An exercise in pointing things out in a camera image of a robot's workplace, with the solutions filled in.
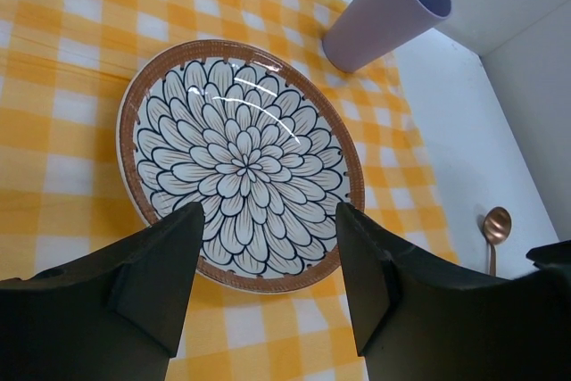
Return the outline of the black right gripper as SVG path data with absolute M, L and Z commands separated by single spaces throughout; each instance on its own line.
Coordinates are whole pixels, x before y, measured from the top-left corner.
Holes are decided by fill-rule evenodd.
M 526 258 L 538 270 L 556 269 L 568 272 L 571 263 L 571 242 L 567 240 L 535 247 L 527 252 Z

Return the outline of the patterned ceramic plate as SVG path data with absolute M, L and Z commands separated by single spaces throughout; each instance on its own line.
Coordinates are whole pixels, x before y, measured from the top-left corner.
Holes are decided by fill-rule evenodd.
M 144 222 L 199 203 L 198 272 L 250 293 L 297 291 L 332 274 L 336 206 L 365 202 L 333 105 L 286 62 L 238 42 L 157 54 L 125 90 L 116 148 Z

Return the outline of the lavender plastic cup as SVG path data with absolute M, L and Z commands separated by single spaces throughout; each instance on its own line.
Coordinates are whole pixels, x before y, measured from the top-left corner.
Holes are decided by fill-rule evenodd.
M 451 15 L 451 0 L 352 0 L 322 39 L 327 59 L 353 73 Z

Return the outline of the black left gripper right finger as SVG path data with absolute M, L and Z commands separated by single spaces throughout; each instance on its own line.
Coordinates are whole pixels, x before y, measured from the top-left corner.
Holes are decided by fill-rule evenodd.
M 567 380 L 570 271 L 503 279 L 446 261 L 349 203 L 335 226 L 372 380 Z

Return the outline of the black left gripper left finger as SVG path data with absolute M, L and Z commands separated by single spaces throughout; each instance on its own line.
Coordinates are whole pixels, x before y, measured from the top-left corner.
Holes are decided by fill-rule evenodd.
M 203 228 L 203 207 L 188 203 L 87 256 L 3 280 L 2 379 L 163 380 Z

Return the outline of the yellow white checkered cloth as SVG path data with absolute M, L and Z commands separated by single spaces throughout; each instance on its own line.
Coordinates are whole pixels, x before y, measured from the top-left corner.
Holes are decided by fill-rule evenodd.
M 120 179 L 122 94 L 156 53 L 224 37 L 289 61 L 333 99 L 364 163 L 367 212 L 453 258 L 434 173 L 410 122 L 404 65 L 389 56 L 340 78 L 320 33 L 340 0 L 1 0 L 1 276 L 59 285 L 64 265 L 124 237 L 152 243 L 142 306 L 183 321 L 178 352 L 108 307 L 141 261 L 122 256 L 91 280 L 47 287 L 34 309 L 1 318 L 4 380 L 363 380 L 340 273 L 299 293 L 241 293 L 194 272 L 196 218 L 146 231 Z

